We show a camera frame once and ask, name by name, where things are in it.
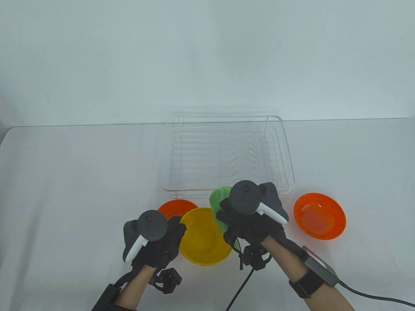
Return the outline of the person's left hand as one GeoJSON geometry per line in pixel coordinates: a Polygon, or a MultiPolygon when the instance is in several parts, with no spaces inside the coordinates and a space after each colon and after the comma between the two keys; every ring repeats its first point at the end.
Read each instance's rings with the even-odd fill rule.
{"type": "Polygon", "coordinates": [[[179,246],[187,230],[186,225],[181,223],[181,219],[180,216],[170,218],[164,237],[158,241],[148,242],[142,247],[133,259],[132,267],[147,265],[157,270],[166,268],[178,256],[179,246]]]}

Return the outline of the person's right hand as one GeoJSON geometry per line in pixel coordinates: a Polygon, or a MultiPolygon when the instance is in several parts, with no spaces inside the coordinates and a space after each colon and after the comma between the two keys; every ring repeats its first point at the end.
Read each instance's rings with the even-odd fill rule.
{"type": "Polygon", "coordinates": [[[227,225],[223,237],[231,246],[237,238],[247,241],[250,245],[259,245],[266,237],[271,236],[278,242],[286,240],[282,225],[267,215],[255,212],[251,215],[242,215],[232,209],[229,199],[221,201],[222,210],[216,214],[216,219],[227,225]]]}

